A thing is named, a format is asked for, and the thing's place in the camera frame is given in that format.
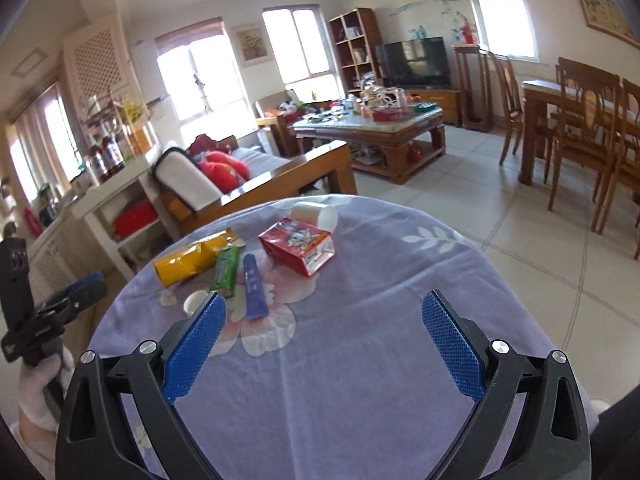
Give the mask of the left white gloved hand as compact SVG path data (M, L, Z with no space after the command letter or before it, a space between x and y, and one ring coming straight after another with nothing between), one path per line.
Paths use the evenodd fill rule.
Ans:
M47 404L44 394L51 382L62 380L63 392L70 384L74 371L73 356L65 346L36 366L23 363L17 385L18 429L26 440L53 438L58 422Z

